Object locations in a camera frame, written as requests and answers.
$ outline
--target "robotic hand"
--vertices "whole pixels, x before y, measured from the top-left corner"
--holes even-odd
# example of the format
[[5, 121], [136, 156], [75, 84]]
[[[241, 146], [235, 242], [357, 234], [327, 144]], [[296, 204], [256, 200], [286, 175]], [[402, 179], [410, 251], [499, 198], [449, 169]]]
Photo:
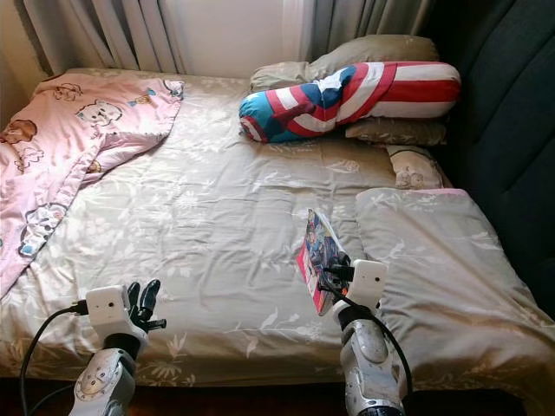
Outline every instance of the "robotic hand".
[[[350, 416], [404, 416], [397, 381], [392, 374], [394, 348], [398, 349], [407, 372], [408, 390], [412, 389], [410, 370], [393, 335], [375, 318], [379, 307], [387, 266], [379, 262], [355, 260], [347, 256], [329, 265], [325, 273], [339, 276], [339, 282], [326, 276], [321, 288], [334, 292], [333, 314], [343, 331], [341, 364], [345, 373], [345, 404]], [[351, 281], [346, 296], [340, 293], [344, 282]]]
[[90, 323], [103, 343], [75, 384], [70, 416], [123, 416], [133, 397], [134, 360], [147, 345], [147, 333], [165, 328], [166, 320], [149, 321], [160, 281], [152, 280], [139, 298], [140, 285], [109, 286], [87, 293]]

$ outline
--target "pink blanket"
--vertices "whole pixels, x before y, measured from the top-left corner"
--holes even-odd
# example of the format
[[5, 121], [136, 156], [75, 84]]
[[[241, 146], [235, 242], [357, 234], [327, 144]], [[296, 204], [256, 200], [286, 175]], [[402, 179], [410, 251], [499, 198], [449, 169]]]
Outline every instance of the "pink blanket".
[[0, 133], [0, 298], [82, 185], [169, 134], [182, 87], [127, 75], [71, 74], [39, 84]]

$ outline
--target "dark gray headboard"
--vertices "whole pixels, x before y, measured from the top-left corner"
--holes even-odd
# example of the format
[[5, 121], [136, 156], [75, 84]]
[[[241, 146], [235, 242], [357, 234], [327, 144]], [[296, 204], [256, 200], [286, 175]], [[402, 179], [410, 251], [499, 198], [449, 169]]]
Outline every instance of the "dark gray headboard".
[[428, 25], [463, 82], [436, 156], [555, 318], [555, 0], [438, 0]]

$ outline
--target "magazine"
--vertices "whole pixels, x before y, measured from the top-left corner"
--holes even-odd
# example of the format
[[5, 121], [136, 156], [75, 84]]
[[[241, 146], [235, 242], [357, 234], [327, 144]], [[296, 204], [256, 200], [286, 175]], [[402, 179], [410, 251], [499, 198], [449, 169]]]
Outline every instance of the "magazine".
[[319, 315], [325, 315], [330, 309], [333, 294], [320, 290], [318, 280], [323, 274], [323, 269], [330, 264], [330, 260], [340, 252], [344, 252], [344, 249], [328, 219], [322, 213], [309, 209], [309, 221], [303, 245], [297, 256], [297, 264]]

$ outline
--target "black cable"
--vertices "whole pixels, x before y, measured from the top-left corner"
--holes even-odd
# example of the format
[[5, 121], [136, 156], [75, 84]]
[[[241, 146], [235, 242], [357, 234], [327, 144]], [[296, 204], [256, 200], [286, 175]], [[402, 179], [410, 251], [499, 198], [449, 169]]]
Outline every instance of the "black cable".
[[25, 357], [23, 358], [23, 363], [21, 365], [21, 372], [19, 373], [19, 395], [21, 397], [21, 408], [23, 411], [23, 416], [29, 416], [29, 413], [27, 411], [27, 393], [25, 392], [25, 374], [27, 373], [27, 366], [29, 365], [29, 361], [31, 359], [31, 355], [33, 354], [33, 350], [35, 349], [35, 346], [38, 343], [39, 338], [44, 332], [44, 329], [46, 329], [46, 327], [48, 327], [48, 325], [57, 316], [68, 314], [71, 312], [76, 312], [75, 306], [70, 308], [60, 309], [54, 314], [52, 314], [51, 316], [49, 316], [49, 318], [46, 321], [44, 321], [42, 326], [36, 332], [35, 338], [33, 338], [33, 341], [30, 343], [29, 348], [27, 349], [27, 353], [25, 353]]
[[74, 385], [70, 384], [68, 386], [64, 386], [62, 388], [58, 388], [54, 392], [50, 393], [48, 396], [43, 397], [38, 403], [36, 403], [33, 408], [29, 411], [29, 416], [33, 416], [33, 414], [38, 410], [40, 406], [46, 403], [48, 400], [52, 399], [54, 396], [63, 393], [67, 390], [73, 389]]
[[341, 299], [349, 306], [352, 306], [353, 308], [355, 308], [356, 310], [360, 311], [362, 314], [367, 316], [373, 323], [375, 323], [378, 327], [380, 327], [382, 332], [389, 338], [389, 340], [393, 344], [393, 347], [395, 348], [395, 351], [397, 351], [397, 353], [399, 354], [399, 358], [401, 359], [402, 368], [403, 368], [403, 371], [405, 372], [405, 377], [407, 378], [407, 395], [412, 394], [413, 375], [410, 371], [410, 367], [408, 366], [407, 357], [405, 357], [405, 354], [402, 352], [402, 348], [399, 345], [399, 342], [397, 342], [397, 340], [395, 339], [394, 335], [391, 333], [389, 328], [386, 327], [385, 324], [382, 321], [380, 321], [377, 317], [375, 317], [374, 314], [372, 314], [372, 312], [370, 312], [368, 308], [365, 308], [359, 305], [358, 303], [349, 299], [347, 296], [343, 296], [341, 293], [339, 293], [339, 291], [330, 284], [330, 280], [328, 278], [327, 272], [324, 272], [323, 274], [323, 284], [327, 288], [327, 290], [333, 293], [338, 299]]

